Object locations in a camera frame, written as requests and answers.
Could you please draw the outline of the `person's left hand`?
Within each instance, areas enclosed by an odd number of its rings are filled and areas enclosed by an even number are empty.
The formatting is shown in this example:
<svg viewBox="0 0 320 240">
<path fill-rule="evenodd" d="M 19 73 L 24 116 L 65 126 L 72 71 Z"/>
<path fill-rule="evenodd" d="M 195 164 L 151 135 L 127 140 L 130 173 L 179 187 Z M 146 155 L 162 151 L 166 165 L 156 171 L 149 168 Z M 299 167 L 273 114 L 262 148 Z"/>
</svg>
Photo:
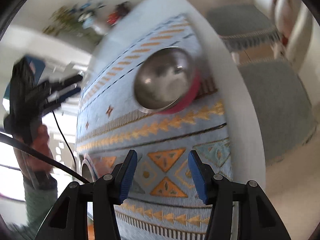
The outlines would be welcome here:
<svg viewBox="0 0 320 240">
<path fill-rule="evenodd" d="M 31 148 L 42 153 L 44 156 L 51 159 L 53 158 L 52 152 L 49 148 L 49 134 L 46 125 L 38 127 L 37 138 L 33 141 Z M 14 153 L 22 174 L 28 179 L 30 178 L 28 169 L 33 172 L 50 173 L 52 171 L 52 165 L 26 154 L 17 148 L 14 148 Z"/>
</svg>

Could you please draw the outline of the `green sleeve forearm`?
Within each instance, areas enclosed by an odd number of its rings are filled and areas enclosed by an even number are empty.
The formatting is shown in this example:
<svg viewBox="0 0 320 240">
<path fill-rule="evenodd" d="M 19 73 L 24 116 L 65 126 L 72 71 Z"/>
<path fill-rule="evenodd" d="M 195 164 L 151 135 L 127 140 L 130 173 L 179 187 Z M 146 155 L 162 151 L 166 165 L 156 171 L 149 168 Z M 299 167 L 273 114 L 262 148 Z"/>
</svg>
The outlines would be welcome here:
<svg viewBox="0 0 320 240">
<path fill-rule="evenodd" d="M 57 181 L 50 174 L 48 180 L 34 188 L 30 179 L 23 176 L 27 224 L 18 226 L 11 224 L 13 239 L 35 239 L 35 236 L 46 215 L 57 200 Z"/>
</svg>

